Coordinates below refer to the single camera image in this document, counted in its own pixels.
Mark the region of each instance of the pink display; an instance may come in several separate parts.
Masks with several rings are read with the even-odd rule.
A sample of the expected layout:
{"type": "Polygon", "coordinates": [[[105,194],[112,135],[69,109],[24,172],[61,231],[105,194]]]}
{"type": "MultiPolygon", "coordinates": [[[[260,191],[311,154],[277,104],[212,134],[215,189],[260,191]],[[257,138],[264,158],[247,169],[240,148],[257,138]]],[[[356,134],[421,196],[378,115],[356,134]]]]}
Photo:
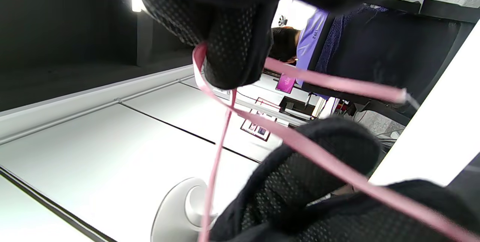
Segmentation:
{"type": "Polygon", "coordinates": [[[295,78],[290,78],[285,75],[285,73],[282,73],[282,76],[280,76],[280,80],[278,80],[278,84],[276,85],[275,89],[290,94],[292,92],[293,85],[295,85],[295,78]]]}

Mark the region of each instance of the pink lace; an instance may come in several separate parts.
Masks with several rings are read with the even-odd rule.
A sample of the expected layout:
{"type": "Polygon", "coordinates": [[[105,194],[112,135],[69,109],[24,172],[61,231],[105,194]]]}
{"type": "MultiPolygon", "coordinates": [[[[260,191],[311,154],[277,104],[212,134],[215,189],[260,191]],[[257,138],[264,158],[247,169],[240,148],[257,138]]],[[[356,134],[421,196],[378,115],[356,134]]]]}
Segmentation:
{"type": "MultiPolygon", "coordinates": [[[[455,241],[463,242],[480,242],[480,238],[474,235],[473,233],[465,230],[464,228],[456,225],[451,220],[443,216],[441,213],[428,208],[416,201],[413,201],[410,198],[402,196],[401,194],[396,193],[385,187],[375,186],[370,184],[367,178],[360,173],[353,170],[348,165],[344,164],[329,152],[321,148],[319,145],[306,138],[302,134],[294,131],[292,129],[286,128],[277,124],[273,121],[269,121],[255,114],[241,111],[234,108],[236,90],[232,92],[232,99],[229,105],[222,102],[218,99],[215,94],[210,90],[209,86],[206,84],[205,80],[202,78],[201,69],[204,63],[206,56],[206,44],[199,44],[193,51],[193,70],[195,73],[195,81],[197,86],[212,99],[216,100],[218,103],[223,104],[227,107],[225,125],[223,126],[223,131],[220,141],[217,143],[217,153],[214,162],[214,167],[212,168],[210,181],[208,184],[206,202],[205,202],[205,211],[202,218],[202,230],[199,234],[198,242],[208,242],[209,241],[209,214],[212,209],[213,201],[213,192],[215,188],[215,177],[217,174],[218,163],[220,161],[221,150],[223,147],[223,139],[227,132],[227,126],[230,121],[230,116],[232,112],[237,113],[239,116],[250,120],[251,122],[262,126],[263,128],[271,131],[271,133],[283,139],[283,143],[289,145],[295,151],[301,153],[305,157],[309,158],[315,162],[319,167],[327,170],[334,176],[342,179],[346,183],[354,186],[357,189],[360,189],[365,194],[368,194],[372,198],[377,199],[378,201],[384,203],[391,208],[405,213],[410,217],[423,222],[425,225],[429,225],[432,229],[437,230],[439,233],[442,233],[446,237],[449,237],[455,241]]],[[[327,87],[333,90],[340,90],[348,93],[355,93],[364,95],[367,97],[373,97],[379,100],[388,100],[395,103],[404,103],[409,100],[406,90],[401,90],[399,88],[388,87],[386,85],[379,85],[375,83],[369,83],[358,80],[351,80],[347,78],[337,78],[330,75],[324,75],[321,73],[314,73],[310,71],[302,71],[295,69],[293,67],[284,65],[283,63],[276,61],[274,59],[267,58],[265,62],[265,67],[277,72],[286,73],[288,76],[293,78],[299,78],[305,82],[311,84],[320,85],[322,87],[327,87]]]]}

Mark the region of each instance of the cable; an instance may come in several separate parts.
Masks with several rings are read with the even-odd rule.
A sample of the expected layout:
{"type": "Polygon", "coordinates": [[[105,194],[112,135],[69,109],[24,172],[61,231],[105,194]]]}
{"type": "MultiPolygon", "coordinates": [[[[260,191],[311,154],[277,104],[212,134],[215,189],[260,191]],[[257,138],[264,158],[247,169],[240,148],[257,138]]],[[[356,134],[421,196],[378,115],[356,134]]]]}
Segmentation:
{"type": "Polygon", "coordinates": [[[360,122],[365,117],[366,114],[367,114],[367,111],[365,111],[365,113],[363,113],[362,117],[358,121],[355,121],[355,116],[353,116],[353,121],[355,121],[357,123],[360,122]]]}
{"type": "Polygon", "coordinates": [[[327,101],[325,101],[324,105],[323,105],[322,108],[320,109],[320,112],[318,112],[319,115],[320,115],[320,114],[322,113],[322,111],[325,109],[325,106],[327,106],[327,101]]]}
{"type": "Polygon", "coordinates": [[[375,135],[375,137],[381,136],[381,135],[383,135],[383,134],[394,133],[395,131],[403,131],[403,129],[398,129],[398,130],[394,130],[394,131],[387,131],[387,132],[385,132],[385,133],[377,134],[377,135],[375,135]]]}

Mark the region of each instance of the purple shirt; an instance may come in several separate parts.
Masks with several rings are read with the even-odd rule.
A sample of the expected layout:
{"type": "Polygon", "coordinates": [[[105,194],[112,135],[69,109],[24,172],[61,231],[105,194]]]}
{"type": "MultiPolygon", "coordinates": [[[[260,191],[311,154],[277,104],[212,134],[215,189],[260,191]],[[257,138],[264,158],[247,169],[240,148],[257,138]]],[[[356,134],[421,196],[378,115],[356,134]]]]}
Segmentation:
{"type": "MultiPolygon", "coordinates": [[[[312,54],[314,53],[315,46],[318,42],[320,32],[324,27],[325,20],[328,13],[324,10],[317,9],[315,13],[307,21],[307,25],[300,32],[297,45],[297,65],[298,69],[307,70],[312,54]]],[[[302,80],[297,79],[299,85],[303,84],[302,80]]]]}

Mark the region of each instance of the gray wall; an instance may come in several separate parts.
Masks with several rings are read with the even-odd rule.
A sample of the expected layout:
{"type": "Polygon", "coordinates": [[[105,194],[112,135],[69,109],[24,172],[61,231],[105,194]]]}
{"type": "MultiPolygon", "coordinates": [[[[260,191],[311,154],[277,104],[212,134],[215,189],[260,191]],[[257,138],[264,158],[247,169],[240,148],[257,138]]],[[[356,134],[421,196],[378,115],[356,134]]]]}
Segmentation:
{"type": "Polygon", "coordinates": [[[136,19],[121,1],[0,0],[0,67],[124,57],[136,19]]]}
{"type": "Polygon", "coordinates": [[[174,35],[131,11],[131,0],[0,0],[0,7],[0,112],[192,62],[174,35]],[[150,28],[141,29],[145,23],[150,28]],[[138,63],[137,46],[149,48],[146,63],[138,63]]]}

